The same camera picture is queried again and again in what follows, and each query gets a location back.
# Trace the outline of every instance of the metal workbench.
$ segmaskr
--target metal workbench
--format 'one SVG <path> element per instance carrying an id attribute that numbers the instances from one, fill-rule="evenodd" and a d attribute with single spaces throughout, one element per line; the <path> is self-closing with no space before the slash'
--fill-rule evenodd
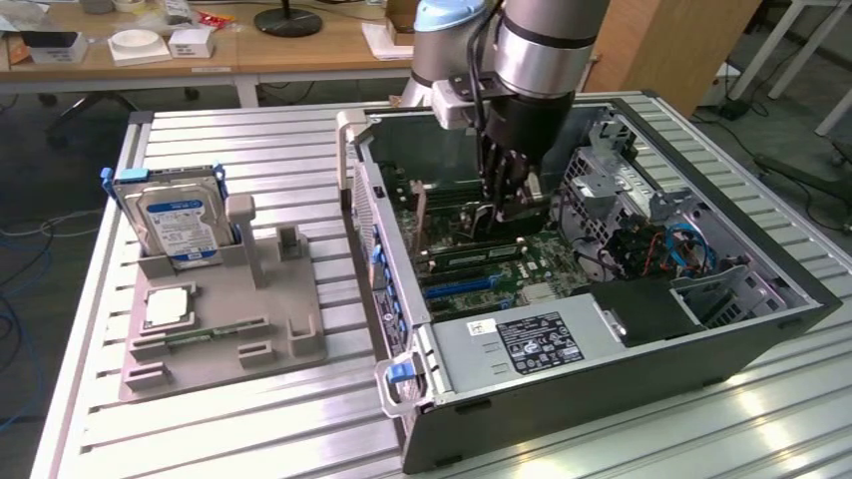
<path id="1" fill-rule="evenodd" d="M 850 256 L 662 101 L 639 93 L 623 98 L 848 301 Z M 119 370 L 139 248 L 110 202 L 34 477 L 403 475 L 394 423 L 380 411 L 336 191 L 335 115 L 356 106 L 366 105 L 162 113 L 151 123 L 130 126 L 119 168 L 222 162 L 230 191 L 255 195 L 259 235 L 270 235 L 278 224 L 302 225 L 311 239 L 330 358 L 298 372 L 122 404 Z M 636 146 L 638 160 L 659 183 L 670 189 L 683 185 L 647 146 Z M 419 477 L 834 476 L 852 470 L 850 371 L 847 302 L 727 382 Z"/>

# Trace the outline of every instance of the white table leg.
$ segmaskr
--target white table leg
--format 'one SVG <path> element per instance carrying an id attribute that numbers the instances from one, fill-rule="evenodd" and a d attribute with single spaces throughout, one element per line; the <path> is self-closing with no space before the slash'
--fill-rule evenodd
<path id="1" fill-rule="evenodd" d="M 802 48 L 802 51 L 799 52 L 799 55 L 796 55 L 794 63 L 790 64 L 790 67 L 787 67 L 787 70 L 784 70 L 784 75 L 782 75 L 782 78 L 776 82 L 775 87 L 772 87 L 772 91 L 770 92 L 770 98 L 772 100 L 778 99 L 778 97 L 782 96 L 782 93 L 784 93 L 784 89 L 790 85 L 790 82 L 794 80 L 794 77 L 802 70 L 802 67 L 804 67 L 808 58 L 811 58 L 811 55 L 814 55 L 816 47 L 819 47 L 823 43 L 823 40 L 826 40 L 826 37 L 838 25 L 838 22 L 843 18 L 843 15 L 846 14 L 848 9 L 848 2 L 846 4 L 838 5 L 838 8 L 835 8 L 835 11 L 828 16 L 820 27 L 816 29 L 814 35 L 811 35 L 811 40 L 808 40 L 808 43 Z"/>
<path id="2" fill-rule="evenodd" d="M 823 123 L 820 123 L 820 126 L 816 127 L 816 130 L 814 130 L 814 132 L 820 137 L 824 137 L 826 135 L 828 135 L 828 132 L 831 131 L 832 128 L 835 128 L 835 125 L 838 125 L 838 122 L 840 121 L 840 119 L 847 114 L 851 108 L 852 108 L 852 88 L 850 89 L 847 96 L 843 97 L 843 100 L 840 100 L 840 103 L 838 104 L 835 109 L 831 111 L 831 113 L 826 117 L 826 120 L 823 120 Z"/>
<path id="3" fill-rule="evenodd" d="M 734 100 L 743 96 L 743 93 L 746 92 L 751 81 L 755 79 L 755 75 L 758 75 L 763 64 L 766 63 L 770 55 L 772 54 L 772 51 L 775 50 L 775 47 L 778 47 L 778 44 L 782 41 L 787 30 L 790 30 L 790 27 L 796 21 L 796 18 L 799 18 L 802 10 L 804 10 L 804 3 L 794 0 L 792 5 L 787 9 L 787 13 L 784 13 L 780 22 L 778 22 L 778 25 L 775 26 L 775 29 L 770 34 L 770 38 L 767 38 L 767 41 L 763 42 L 763 47 L 760 47 L 760 51 L 758 52 L 758 55 L 755 55 L 755 59 L 748 64 L 748 68 L 743 72 L 743 75 L 740 76 L 740 79 L 734 86 L 734 90 L 731 91 L 731 98 Z"/>
<path id="4" fill-rule="evenodd" d="M 235 77 L 235 87 L 240 96 L 240 108 L 258 108 L 258 75 L 239 75 Z"/>

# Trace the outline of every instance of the black object on desk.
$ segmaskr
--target black object on desk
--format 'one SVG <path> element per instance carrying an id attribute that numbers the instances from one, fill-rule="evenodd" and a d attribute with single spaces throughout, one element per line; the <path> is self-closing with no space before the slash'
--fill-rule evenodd
<path id="1" fill-rule="evenodd" d="M 307 37 L 323 30 L 323 18 L 307 10 L 291 8 L 291 0 L 282 0 L 282 8 L 255 16 L 255 26 L 276 37 Z"/>

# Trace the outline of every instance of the blue cable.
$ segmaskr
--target blue cable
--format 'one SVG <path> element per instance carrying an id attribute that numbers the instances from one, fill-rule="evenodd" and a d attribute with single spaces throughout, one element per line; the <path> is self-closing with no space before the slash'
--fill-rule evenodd
<path id="1" fill-rule="evenodd" d="M 14 244 L 11 242 L 3 241 L 2 239 L 0 239 L 0 246 L 8 247 L 10 249 L 16 251 L 40 251 L 42 250 L 40 247 L 22 246 L 19 244 Z M 3 294 L 6 296 L 14 296 L 19 294 L 22 291 L 24 291 L 24 289 L 34 286 L 42 280 L 48 270 L 51 269 L 51 264 L 54 260 L 51 256 L 51 252 L 48 250 L 44 251 L 43 256 L 44 256 L 44 263 L 42 265 L 42 270 L 36 273 L 36 275 L 28 281 L 24 281 L 23 284 L 10 289 L 8 291 L 4 291 Z"/>
<path id="2" fill-rule="evenodd" d="M 666 229 L 666 246 L 671 250 L 671 257 L 675 259 L 678 264 L 680 264 L 683 267 L 687 267 L 687 261 L 683 259 L 683 257 L 680 257 L 680 254 L 678 253 L 678 251 L 674 250 L 675 248 L 674 234 L 679 230 L 684 230 L 695 234 L 698 241 L 700 242 L 702 247 L 704 248 L 704 254 L 707 255 L 707 261 L 710 263 L 710 267 L 711 269 L 716 269 L 716 255 L 712 253 L 710 246 L 707 245 L 707 241 L 704 240 L 704 235 L 688 223 L 678 223 Z"/>
<path id="3" fill-rule="evenodd" d="M 27 402 L 27 404 L 24 404 L 18 413 L 12 417 L 10 417 L 3 424 L 0 424 L 2 434 L 10 428 L 10 426 L 12 426 L 12 423 L 18 420 L 18 418 L 27 414 L 30 409 L 38 406 L 42 402 L 42 398 L 44 396 L 44 373 L 42 371 L 42 363 L 39 362 L 39 356 L 36 356 L 36 348 L 32 344 L 32 337 L 30 336 L 30 332 L 27 331 L 24 324 L 22 324 L 22 321 L 18 318 L 18 314 L 15 314 L 15 309 L 12 309 L 10 301 L 3 295 L 0 295 L 0 300 L 6 303 L 7 309 L 10 310 L 8 315 L 0 314 L 0 316 L 18 327 L 22 335 L 22 340 L 24 342 L 24 347 L 27 348 L 27 352 L 30 353 L 34 367 L 36 369 L 36 394 L 34 395 L 34 397 L 31 397 L 30 401 Z"/>

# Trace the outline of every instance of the black sticker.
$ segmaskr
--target black sticker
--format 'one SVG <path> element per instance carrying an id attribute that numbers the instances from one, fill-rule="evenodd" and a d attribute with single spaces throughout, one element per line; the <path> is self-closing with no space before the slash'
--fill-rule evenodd
<path id="1" fill-rule="evenodd" d="M 520 374 L 544 371 L 583 359 L 583 353 L 558 312 L 496 326 L 500 339 Z"/>

